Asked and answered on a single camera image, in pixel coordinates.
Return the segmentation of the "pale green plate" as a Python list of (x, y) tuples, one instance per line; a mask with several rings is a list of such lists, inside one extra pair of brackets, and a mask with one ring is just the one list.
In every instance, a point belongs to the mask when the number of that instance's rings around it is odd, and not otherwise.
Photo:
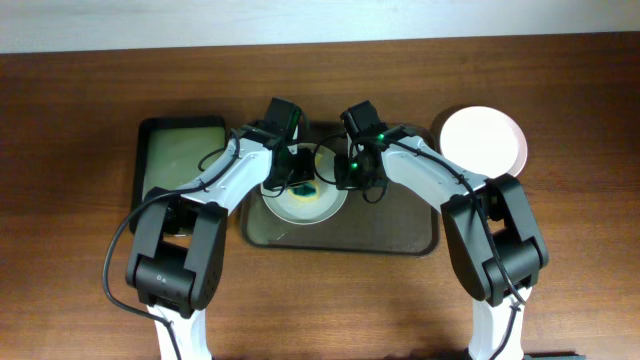
[(267, 208), (281, 220), (295, 225), (312, 225), (335, 215), (347, 199), (346, 190), (316, 178), (289, 187), (284, 192), (260, 186)]

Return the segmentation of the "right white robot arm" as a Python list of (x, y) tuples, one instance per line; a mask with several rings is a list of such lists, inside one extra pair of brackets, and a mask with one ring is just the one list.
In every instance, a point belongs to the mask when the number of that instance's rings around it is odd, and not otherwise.
[(455, 276), (472, 299), (471, 359), (522, 359), (524, 310), (549, 251), (519, 180), (466, 170), (405, 126), (349, 130), (336, 163), (340, 187), (387, 180), (418, 195), (442, 219)]

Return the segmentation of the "white plate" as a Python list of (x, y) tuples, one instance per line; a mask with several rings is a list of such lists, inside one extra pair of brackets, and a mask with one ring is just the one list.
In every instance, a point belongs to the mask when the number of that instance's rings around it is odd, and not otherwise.
[(465, 106), (447, 115), (437, 143), (446, 159), (490, 178), (517, 177), (528, 158), (521, 127), (506, 113), (488, 106)]

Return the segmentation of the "green and yellow sponge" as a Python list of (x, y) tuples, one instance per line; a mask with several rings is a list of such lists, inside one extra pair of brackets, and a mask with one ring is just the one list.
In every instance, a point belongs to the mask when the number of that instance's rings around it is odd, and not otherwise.
[(294, 199), (301, 202), (315, 201), (319, 197), (317, 185), (313, 182), (305, 182), (289, 189)]

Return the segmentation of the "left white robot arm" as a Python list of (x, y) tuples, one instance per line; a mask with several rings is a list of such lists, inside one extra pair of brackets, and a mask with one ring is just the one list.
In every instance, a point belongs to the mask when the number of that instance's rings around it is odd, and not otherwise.
[(256, 186), (283, 190), (299, 154), (295, 125), (245, 125), (184, 185), (152, 189), (124, 220), (134, 241), (125, 272), (153, 320), (164, 359), (209, 359), (206, 308), (220, 281), (228, 217)]

